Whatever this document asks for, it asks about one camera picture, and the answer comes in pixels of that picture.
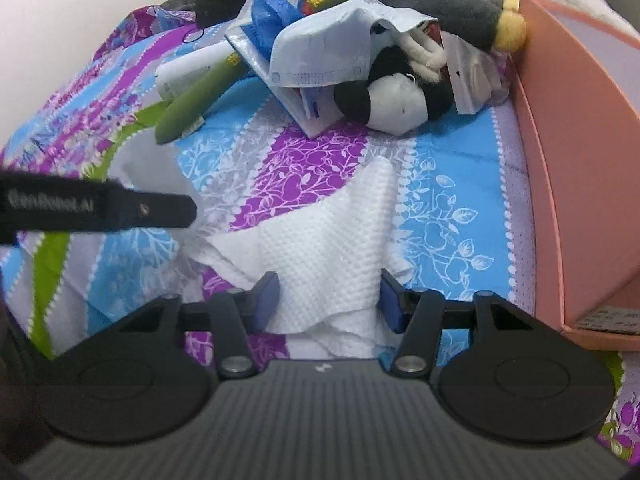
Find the long green plush stick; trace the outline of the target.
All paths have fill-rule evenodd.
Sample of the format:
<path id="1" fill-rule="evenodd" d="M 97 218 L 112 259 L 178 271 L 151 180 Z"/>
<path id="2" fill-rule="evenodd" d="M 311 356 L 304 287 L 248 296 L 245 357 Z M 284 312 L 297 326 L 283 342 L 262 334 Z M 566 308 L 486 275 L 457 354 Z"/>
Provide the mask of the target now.
<path id="1" fill-rule="evenodd" d="M 309 15 L 337 6 L 344 1 L 347 0 L 305 0 L 298 8 L 304 15 Z M 166 107 L 155 126 L 156 143 L 164 145 L 179 139 L 187 128 L 195 124 L 201 114 L 247 72 L 248 66 L 236 53 L 229 54 L 223 61 L 215 64 Z"/>

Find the light blue face mask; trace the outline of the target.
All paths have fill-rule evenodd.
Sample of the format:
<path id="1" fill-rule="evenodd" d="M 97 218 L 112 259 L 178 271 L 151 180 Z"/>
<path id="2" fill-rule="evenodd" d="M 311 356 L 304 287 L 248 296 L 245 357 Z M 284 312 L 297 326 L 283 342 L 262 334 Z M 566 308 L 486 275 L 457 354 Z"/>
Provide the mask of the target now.
<path id="1" fill-rule="evenodd" d="M 279 32 L 268 81 L 281 88 L 319 88 L 365 80 L 372 64 L 372 28 L 410 32 L 431 15 L 378 0 L 348 0 L 311 14 Z"/>

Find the floral colourful bed sheet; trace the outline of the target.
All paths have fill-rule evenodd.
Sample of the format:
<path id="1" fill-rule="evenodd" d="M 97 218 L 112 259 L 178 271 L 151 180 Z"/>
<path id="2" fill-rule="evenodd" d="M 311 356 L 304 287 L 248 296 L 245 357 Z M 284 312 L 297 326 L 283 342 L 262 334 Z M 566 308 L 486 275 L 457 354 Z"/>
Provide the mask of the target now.
<path id="1" fill-rule="evenodd" d="M 339 124 L 304 136 L 255 77 L 235 84 L 204 126 L 159 146 L 158 66 L 216 44 L 222 26 L 147 6 L 129 14 L 87 66 L 56 90 L 4 146 L 3 166 L 70 177 L 132 177 L 130 156 L 156 178 L 180 171 L 201 194 L 209 226 L 242 230 L 341 188 L 376 156 L 401 176 L 398 236 L 412 287 L 467 300 L 489 288 L 535 307 L 535 249 L 526 161 L 511 103 L 449 114 L 402 140 Z M 56 356 L 161 292 L 198 300 L 227 283 L 183 257 L 161 229 L 113 234 L 23 234 L 1 253 L 4 296 L 46 356 Z"/>

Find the clear zip bag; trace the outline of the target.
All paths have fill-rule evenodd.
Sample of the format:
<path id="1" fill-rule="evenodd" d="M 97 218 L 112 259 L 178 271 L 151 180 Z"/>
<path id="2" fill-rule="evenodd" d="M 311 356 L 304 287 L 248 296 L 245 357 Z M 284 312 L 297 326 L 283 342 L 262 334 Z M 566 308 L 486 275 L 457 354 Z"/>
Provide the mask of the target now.
<path id="1" fill-rule="evenodd" d="M 475 115 L 485 105 L 501 104 L 509 96 L 495 59 L 462 38 L 441 32 L 447 55 L 454 104 L 460 115 Z"/>

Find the grey penguin plush toy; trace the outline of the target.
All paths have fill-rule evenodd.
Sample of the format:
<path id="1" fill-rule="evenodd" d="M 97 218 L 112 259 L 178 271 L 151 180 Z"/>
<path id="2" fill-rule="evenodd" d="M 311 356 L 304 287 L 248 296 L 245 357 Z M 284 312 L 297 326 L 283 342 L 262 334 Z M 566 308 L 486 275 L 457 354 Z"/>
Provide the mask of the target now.
<path id="1" fill-rule="evenodd" d="M 524 47 L 527 25 L 520 0 L 380 0 L 386 6 L 411 8 L 436 18 L 443 32 L 458 36 L 473 47 L 513 53 Z"/>

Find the blue plastic bag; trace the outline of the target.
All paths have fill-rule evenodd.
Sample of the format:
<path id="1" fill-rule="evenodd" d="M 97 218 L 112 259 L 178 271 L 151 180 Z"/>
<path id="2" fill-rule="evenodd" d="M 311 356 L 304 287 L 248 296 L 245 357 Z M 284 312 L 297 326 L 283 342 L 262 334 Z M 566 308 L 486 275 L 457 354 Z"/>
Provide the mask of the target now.
<path id="1" fill-rule="evenodd" d="M 333 99 L 333 87 L 285 88 L 269 76 L 276 37 L 286 26 L 303 17 L 303 2 L 246 0 L 226 32 L 226 39 L 292 116 L 305 136 L 315 139 L 342 117 Z"/>

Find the white textured paper towel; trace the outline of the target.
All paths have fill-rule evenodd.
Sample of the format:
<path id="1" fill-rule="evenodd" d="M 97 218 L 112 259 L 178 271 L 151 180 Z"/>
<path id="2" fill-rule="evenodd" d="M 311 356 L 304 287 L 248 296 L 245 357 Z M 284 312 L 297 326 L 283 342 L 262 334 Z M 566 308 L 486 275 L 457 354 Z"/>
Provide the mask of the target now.
<path id="1" fill-rule="evenodd" d="M 370 359 L 381 335 L 381 274 L 411 272 L 394 239 L 397 196 L 392 163 L 375 157 L 317 203 L 201 237 L 189 255 L 239 288 L 277 273 L 280 299 L 268 333 L 306 340 L 336 358 Z"/>

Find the white rolled paper tube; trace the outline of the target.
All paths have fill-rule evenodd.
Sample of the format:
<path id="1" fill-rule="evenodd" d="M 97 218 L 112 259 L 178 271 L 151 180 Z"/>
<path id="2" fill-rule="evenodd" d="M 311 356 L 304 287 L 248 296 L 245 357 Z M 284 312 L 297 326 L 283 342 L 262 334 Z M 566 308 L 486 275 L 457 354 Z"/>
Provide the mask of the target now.
<path id="1" fill-rule="evenodd" d="M 157 93 L 163 101 L 171 102 L 188 90 L 212 67 L 224 62 L 234 49 L 224 40 L 178 58 L 163 62 L 155 72 Z"/>

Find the pink cardboard shoe box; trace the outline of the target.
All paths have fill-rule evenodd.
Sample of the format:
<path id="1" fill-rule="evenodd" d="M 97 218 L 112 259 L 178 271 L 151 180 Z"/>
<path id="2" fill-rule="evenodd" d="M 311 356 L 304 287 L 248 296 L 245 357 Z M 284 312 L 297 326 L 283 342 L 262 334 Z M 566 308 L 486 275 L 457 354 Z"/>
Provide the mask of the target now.
<path id="1" fill-rule="evenodd" d="M 639 347 L 639 41 L 520 0 L 512 99 L 529 175 L 535 312 L 592 350 Z"/>

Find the small panda plush toy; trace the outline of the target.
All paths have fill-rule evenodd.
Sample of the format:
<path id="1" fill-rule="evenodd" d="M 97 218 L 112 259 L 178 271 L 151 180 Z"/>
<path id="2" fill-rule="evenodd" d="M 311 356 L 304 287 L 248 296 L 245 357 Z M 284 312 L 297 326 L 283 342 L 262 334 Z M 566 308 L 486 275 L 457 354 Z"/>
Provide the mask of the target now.
<path id="1" fill-rule="evenodd" d="M 417 27 L 395 36 L 375 55 L 365 81 L 337 84 L 333 99 L 349 122 L 404 136 L 454 105 L 446 65 L 446 51 L 430 28 Z"/>

